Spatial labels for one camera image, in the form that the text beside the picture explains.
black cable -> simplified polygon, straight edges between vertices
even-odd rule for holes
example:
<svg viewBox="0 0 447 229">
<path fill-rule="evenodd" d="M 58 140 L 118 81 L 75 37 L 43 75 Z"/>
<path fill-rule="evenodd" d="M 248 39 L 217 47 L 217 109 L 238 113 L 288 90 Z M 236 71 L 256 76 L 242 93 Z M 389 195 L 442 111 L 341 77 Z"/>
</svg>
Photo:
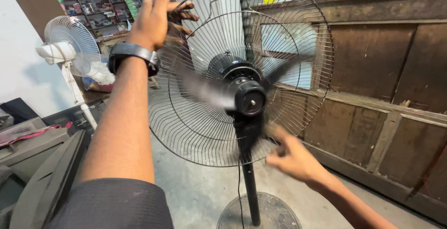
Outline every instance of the black cable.
<svg viewBox="0 0 447 229">
<path fill-rule="evenodd" d="M 240 220 L 242 221 L 242 229 L 245 229 L 244 227 L 244 215 L 242 213 L 242 201 L 240 200 L 240 192 L 239 192 L 239 186 L 240 186 L 240 165 L 238 165 L 239 170 L 239 182 L 237 183 L 237 194 L 239 196 L 239 204 L 240 204 Z"/>
</svg>

wristwatch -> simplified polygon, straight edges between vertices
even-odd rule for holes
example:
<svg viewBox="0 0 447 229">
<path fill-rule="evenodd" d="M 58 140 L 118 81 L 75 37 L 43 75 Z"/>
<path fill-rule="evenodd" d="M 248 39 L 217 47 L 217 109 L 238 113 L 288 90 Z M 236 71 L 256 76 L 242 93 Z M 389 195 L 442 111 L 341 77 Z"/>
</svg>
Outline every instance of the wristwatch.
<svg viewBox="0 0 447 229">
<path fill-rule="evenodd" d="M 113 46 L 109 56 L 109 71 L 116 75 L 121 62 L 130 56 L 139 57 L 146 63 L 148 77 L 153 77 L 158 73 L 160 65 L 156 53 L 131 43 L 116 43 Z"/>
</svg>

sleeve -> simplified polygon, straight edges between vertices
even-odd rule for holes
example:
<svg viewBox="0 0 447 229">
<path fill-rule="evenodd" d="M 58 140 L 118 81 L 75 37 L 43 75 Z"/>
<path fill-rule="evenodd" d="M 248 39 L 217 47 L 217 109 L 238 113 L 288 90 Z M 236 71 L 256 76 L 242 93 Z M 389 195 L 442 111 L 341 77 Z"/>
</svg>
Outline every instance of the sleeve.
<svg viewBox="0 0 447 229">
<path fill-rule="evenodd" d="M 76 186 L 50 229 L 172 229 L 165 192 L 135 179 L 102 178 Z"/>
</svg>

concrete floor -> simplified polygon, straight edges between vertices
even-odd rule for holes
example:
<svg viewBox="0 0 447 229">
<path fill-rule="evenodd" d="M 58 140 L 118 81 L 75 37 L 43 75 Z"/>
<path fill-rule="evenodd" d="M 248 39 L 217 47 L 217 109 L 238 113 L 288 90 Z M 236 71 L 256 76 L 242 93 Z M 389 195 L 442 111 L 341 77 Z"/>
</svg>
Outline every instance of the concrete floor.
<svg viewBox="0 0 447 229">
<path fill-rule="evenodd" d="M 215 228 L 226 205 L 237 197 L 237 167 L 215 168 L 188 162 L 151 137 L 155 182 L 166 193 L 176 229 Z M 305 184 L 265 165 L 254 163 L 257 190 L 273 194 L 289 205 L 304 229 L 350 229 L 344 217 Z M 399 228 L 441 228 L 395 203 L 341 178 L 366 204 Z M 241 180 L 241 195 L 245 193 Z"/>
</svg>

round fan base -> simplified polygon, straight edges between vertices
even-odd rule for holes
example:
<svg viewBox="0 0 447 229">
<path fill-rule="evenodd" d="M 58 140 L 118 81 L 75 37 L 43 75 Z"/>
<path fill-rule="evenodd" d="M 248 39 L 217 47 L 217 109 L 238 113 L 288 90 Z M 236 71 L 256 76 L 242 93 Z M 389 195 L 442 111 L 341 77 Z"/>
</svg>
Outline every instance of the round fan base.
<svg viewBox="0 0 447 229">
<path fill-rule="evenodd" d="M 247 229 L 301 229 L 298 218 L 292 209 L 279 198 L 265 192 L 258 192 L 259 212 L 261 215 L 261 226 L 254 227 L 250 217 L 247 195 L 240 198 L 244 214 L 244 226 Z M 239 198 L 233 199 L 220 215 L 217 229 L 239 229 L 242 228 L 240 220 Z"/>
</svg>

